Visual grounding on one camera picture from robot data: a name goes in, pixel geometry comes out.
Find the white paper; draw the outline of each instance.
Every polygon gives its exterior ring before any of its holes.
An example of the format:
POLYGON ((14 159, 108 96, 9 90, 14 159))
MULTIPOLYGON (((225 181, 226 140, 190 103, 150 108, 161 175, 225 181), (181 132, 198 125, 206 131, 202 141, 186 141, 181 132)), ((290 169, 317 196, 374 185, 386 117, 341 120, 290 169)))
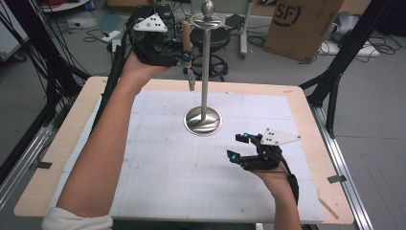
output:
MULTIPOLYGON (((211 93, 208 106, 223 126, 201 137, 184 127, 184 116, 200 106, 201 94, 143 90, 132 108, 124 164, 110 215, 123 219, 273 222, 275 204, 263 182, 230 163, 227 150, 257 154, 236 134, 263 133, 267 127, 298 133, 285 97, 211 93)), ((72 168, 95 113, 90 116, 64 173, 72 168)), ((302 223, 324 220, 301 141, 282 145, 300 186, 302 223)), ((53 205, 64 184, 61 178, 53 205)))

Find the black stool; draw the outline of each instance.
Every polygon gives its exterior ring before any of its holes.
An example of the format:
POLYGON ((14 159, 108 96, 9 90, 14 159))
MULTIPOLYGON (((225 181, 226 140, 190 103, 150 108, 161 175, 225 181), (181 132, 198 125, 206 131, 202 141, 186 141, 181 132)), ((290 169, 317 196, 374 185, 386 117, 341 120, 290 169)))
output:
MULTIPOLYGON (((199 53, 203 53, 203 36, 204 30, 194 28, 191 31, 191 43, 199 49, 199 53)), ((223 58, 213 55, 214 52, 226 47, 230 42, 230 35, 224 28, 218 28, 211 30, 211 39, 210 39, 210 58, 209 58, 209 78, 220 77, 221 81, 224 81, 223 75, 228 74, 228 65, 223 58)), ((197 79, 201 80, 202 78, 202 62, 195 62, 197 59, 202 58, 202 55, 196 56, 192 59, 192 70, 197 79)))

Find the wooden table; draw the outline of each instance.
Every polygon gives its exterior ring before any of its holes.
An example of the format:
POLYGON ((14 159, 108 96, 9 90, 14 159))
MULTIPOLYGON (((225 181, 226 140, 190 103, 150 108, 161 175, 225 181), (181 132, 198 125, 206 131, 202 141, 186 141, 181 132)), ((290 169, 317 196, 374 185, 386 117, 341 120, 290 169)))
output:
MULTIPOLYGON (((36 170, 14 209, 17 216, 44 217, 46 215, 62 169, 76 146, 80 133, 94 110, 105 84, 106 77, 94 77, 87 81, 54 142, 44 155, 43 161, 53 163, 52 167, 49 170, 36 170)), ((195 88, 200 89, 201 82, 197 82, 195 88)), ((185 80, 151 80, 145 89, 187 91, 189 85, 185 80)), ((303 90, 298 86, 209 82, 209 92, 230 91, 286 97, 296 128, 303 134, 304 155, 323 207, 326 218, 324 223, 352 224, 354 218, 340 183, 330 184, 327 180, 336 172, 303 90)))

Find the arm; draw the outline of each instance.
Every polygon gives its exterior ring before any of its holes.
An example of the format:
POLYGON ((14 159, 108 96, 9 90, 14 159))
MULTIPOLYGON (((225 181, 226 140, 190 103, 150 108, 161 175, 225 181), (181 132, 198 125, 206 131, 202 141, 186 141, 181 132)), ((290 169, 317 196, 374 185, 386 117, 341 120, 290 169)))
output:
POLYGON ((145 65, 130 53, 121 79, 83 147, 56 207, 83 218, 108 215, 123 164, 134 98, 152 76, 168 69, 145 65))
POLYGON ((275 229, 301 230, 298 208, 284 172, 252 172, 265 184, 275 198, 275 229))

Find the metal rod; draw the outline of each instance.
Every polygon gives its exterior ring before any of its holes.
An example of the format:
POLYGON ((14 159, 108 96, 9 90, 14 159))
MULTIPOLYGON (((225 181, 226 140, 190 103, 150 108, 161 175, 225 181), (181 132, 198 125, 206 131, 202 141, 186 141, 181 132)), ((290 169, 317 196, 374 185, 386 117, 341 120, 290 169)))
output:
POLYGON ((253 7, 253 0, 248 0, 247 3, 247 11, 245 12, 245 18, 244 18, 244 25, 242 26, 242 32, 241 34, 246 34, 247 33, 247 28, 248 28, 248 18, 249 15, 251 15, 251 9, 253 7))
POLYGON ((201 120, 206 119, 207 114, 207 91, 209 84, 209 65, 210 65, 210 36, 212 31, 210 29, 204 30, 203 36, 203 73, 202 73, 202 109, 201 120))

